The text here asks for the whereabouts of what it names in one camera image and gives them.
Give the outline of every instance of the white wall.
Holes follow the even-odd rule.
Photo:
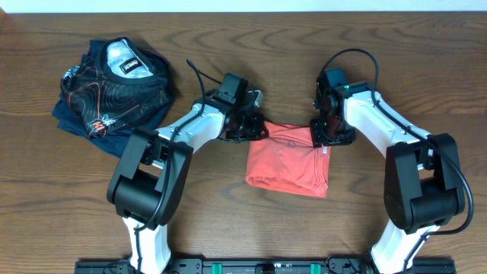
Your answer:
[[[487,11],[487,0],[0,0],[7,13]]]

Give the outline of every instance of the wood grain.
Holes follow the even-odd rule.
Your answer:
[[[0,29],[0,272],[70,273],[80,258],[119,258],[127,231],[105,193],[117,159],[56,128],[59,79],[89,39],[127,36],[166,56],[181,91],[163,125],[199,97],[190,58],[220,78],[262,88],[266,115],[307,125],[324,62],[347,47],[380,63],[379,91],[432,133],[449,132],[473,189],[476,215],[462,234],[428,241],[420,255],[451,256],[459,273],[487,267],[487,21],[482,13],[10,14]],[[353,81],[370,60],[337,59]],[[384,160],[363,136],[334,148],[329,197],[245,184],[248,144],[210,142],[193,158],[170,223],[177,252],[206,257],[317,257],[364,253],[387,222]],[[450,228],[459,225],[455,218]]]

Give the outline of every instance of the folded shirt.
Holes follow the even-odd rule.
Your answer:
[[[250,143],[246,182],[266,190],[326,197],[331,147],[314,148],[309,127],[265,125],[269,137]]]
[[[61,79],[58,127],[117,157],[135,127],[156,129],[173,98],[169,64],[125,37],[92,40],[80,65]]]

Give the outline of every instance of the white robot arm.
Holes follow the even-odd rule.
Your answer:
[[[247,81],[226,74],[218,91],[197,100],[175,123],[155,132],[137,129],[131,135],[107,198],[129,230],[132,268],[160,274],[169,263],[167,223],[179,204],[192,154],[223,132],[227,139],[236,140],[266,136],[262,116],[254,113],[262,93],[247,88]],[[162,169],[161,176],[139,170],[139,162]]]
[[[459,167],[453,138],[414,126],[374,89],[367,82],[349,84],[340,68],[323,70],[314,102],[320,118],[310,125],[315,146],[350,145],[358,129],[386,158],[384,203],[391,219],[370,257],[375,273],[392,274],[412,266],[427,235],[460,214],[465,200],[461,178],[428,144]],[[423,168],[434,170],[434,176],[420,180]]]

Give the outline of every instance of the green connector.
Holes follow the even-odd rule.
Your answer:
[[[213,263],[212,264],[212,274],[221,274],[223,267],[221,263]]]
[[[319,263],[311,263],[311,274],[321,274],[321,265]]]

